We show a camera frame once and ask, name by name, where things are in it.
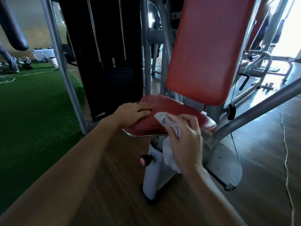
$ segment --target right hand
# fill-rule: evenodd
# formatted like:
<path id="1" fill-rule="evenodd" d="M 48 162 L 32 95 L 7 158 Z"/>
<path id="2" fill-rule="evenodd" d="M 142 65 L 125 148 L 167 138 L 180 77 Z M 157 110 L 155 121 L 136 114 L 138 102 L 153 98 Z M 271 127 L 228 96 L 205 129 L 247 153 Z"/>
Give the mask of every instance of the right hand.
<path id="1" fill-rule="evenodd" d="M 179 126 L 181 137 L 178 138 L 175 130 L 170 125 L 165 125 L 168 132 L 172 154 L 177 166 L 184 175 L 202 168 L 202 136 L 195 116 L 182 114 L 168 117 Z"/>

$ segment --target left hand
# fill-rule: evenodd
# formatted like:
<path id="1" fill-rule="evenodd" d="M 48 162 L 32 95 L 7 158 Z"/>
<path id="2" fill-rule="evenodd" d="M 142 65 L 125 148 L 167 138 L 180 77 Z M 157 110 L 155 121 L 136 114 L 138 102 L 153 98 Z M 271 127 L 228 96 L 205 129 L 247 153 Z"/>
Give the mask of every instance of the left hand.
<path id="1" fill-rule="evenodd" d="M 142 117 L 148 116 L 152 109 L 151 104 L 145 103 L 125 103 L 111 115 L 120 128 L 129 127 L 135 124 Z"/>

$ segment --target punching bag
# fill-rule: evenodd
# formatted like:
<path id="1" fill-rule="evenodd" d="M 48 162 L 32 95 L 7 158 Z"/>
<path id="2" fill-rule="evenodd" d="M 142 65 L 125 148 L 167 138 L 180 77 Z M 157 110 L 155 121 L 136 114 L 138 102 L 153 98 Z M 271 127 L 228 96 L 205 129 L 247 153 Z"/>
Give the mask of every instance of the punching bag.
<path id="1" fill-rule="evenodd" d="M 29 49 L 24 32 L 18 24 L 13 11 L 7 5 L 6 0 L 0 0 L 0 24 L 14 49 L 18 51 Z"/>

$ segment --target adjustment knob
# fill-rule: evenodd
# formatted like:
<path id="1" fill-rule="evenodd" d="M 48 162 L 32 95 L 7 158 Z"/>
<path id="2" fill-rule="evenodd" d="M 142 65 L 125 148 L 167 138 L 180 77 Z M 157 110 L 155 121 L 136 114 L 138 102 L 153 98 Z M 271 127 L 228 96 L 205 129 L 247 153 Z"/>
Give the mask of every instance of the adjustment knob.
<path id="1" fill-rule="evenodd" d="M 147 167 L 153 160 L 152 155 L 142 155 L 140 158 L 140 163 L 142 166 Z"/>

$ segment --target seat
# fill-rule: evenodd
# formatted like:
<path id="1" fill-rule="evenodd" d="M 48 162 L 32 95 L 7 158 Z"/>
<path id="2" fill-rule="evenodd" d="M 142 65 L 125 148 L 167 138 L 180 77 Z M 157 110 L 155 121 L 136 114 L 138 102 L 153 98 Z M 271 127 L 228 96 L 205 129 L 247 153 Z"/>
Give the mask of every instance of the seat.
<path id="1" fill-rule="evenodd" d="M 167 112 L 175 115 L 190 114 L 198 118 L 201 128 L 214 131 L 216 123 L 198 110 L 182 104 L 172 98 L 163 95 L 148 95 L 141 99 L 140 102 L 151 103 L 153 108 L 150 115 L 140 119 L 131 127 L 125 128 L 124 131 L 131 136 L 148 136 L 166 134 L 165 128 L 156 120 L 154 115 L 157 112 Z"/>

